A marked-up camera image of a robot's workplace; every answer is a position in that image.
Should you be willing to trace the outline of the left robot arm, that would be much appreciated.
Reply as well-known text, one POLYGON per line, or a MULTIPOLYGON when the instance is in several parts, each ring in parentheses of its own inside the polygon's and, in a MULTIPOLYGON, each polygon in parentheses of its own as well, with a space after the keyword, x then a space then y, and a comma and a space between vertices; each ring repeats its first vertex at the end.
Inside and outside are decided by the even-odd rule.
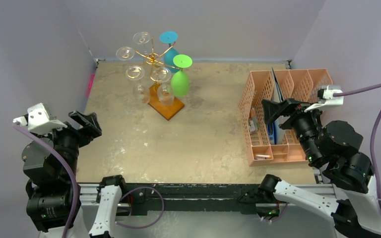
POLYGON ((121 175, 102 178, 97 187, 97 214, 87 229, 75 171, 80 148, 100 137, 102 129, 95 113, 73 111, 69 117, 80 124, 79 129, 52 118, 44 109, 31 109, 14 120, 27 127, 32 139, 21 155, 28 177, 27 215, 47 238, 112 238, 118 203, 128 196, 126 182, 121 175))

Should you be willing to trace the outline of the green plastic goblet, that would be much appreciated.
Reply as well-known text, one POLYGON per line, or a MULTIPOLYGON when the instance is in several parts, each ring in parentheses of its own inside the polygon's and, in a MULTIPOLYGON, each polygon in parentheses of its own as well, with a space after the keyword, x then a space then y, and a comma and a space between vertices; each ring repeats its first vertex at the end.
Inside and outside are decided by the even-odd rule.
POLYGON ((176 97, 183 97, 188 93, 190 80, 184 72, 185 68, 192 66, 192 59, 188 55, 179 54, 173 58, 173 63, 179 68, 171 78, 171 87, 176 97))

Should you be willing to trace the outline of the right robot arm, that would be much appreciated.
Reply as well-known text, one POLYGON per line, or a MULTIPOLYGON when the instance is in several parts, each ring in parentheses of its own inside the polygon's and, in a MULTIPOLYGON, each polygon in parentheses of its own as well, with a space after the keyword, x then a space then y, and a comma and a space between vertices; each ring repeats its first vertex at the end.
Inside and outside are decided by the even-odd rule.
POLYGON ((281 129, 294 131, 309 166, 323 168, 323 175, 346 194, 346 199, 330 199, 314 194, 268 174, 259 186, 259 196, 274 198, 309 210, 329 222, 348 238, 381 238, 381 208, 377 195, 377 170, 360 152, 362 135, 346 121, 322 125, 317 104, 294 99, 280 103, 261 101, 265 123, 280 117, 281 129))

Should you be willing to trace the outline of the blue plastic goblet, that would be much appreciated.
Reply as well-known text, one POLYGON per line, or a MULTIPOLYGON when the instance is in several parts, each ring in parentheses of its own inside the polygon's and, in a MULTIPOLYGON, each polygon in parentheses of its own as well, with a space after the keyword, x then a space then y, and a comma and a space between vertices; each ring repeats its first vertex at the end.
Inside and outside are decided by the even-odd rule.
POLYGON ((172 73, 178 72, 179 68, 173 62, 174 57, 179 54, 179 52, 173 48, 174 43, 178 39, 178 34, 174 31, 166 31, 160 35, 159 39, 163 44, 168 45, 167 51, 163 54, 164 64, 172 73))

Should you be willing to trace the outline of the clear wine glass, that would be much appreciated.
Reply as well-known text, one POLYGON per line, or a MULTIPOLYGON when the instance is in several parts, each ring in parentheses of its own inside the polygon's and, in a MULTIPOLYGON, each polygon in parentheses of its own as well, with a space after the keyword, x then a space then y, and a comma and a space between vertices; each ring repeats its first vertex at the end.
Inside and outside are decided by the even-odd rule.
POLYGON ((157 67, 151 73, 151 79, 155 82, 155 88, 159 101, 170 106, 174 102, 173 89, 168 84, 172 77, 171 71, 167 67, 157 67))
POLYGON ((143 55, 148 56, 148 46, 151 41, 151 35, 148 32, 137 32, 134 34, 132 39, 134 43, 137 44, 138 51, 143 55))
POLYGON ((135 50, 131 47, 121 47, 116 51, 116 57, 121 61, 131 60, 134 56, 135 50))
POLYGON ((149 88, 141 81, 145 76, 145 69, 139 65, 129 66, 126 77, 132 83, 132 95, 139 104, 148 104, 150 101, 149 88))

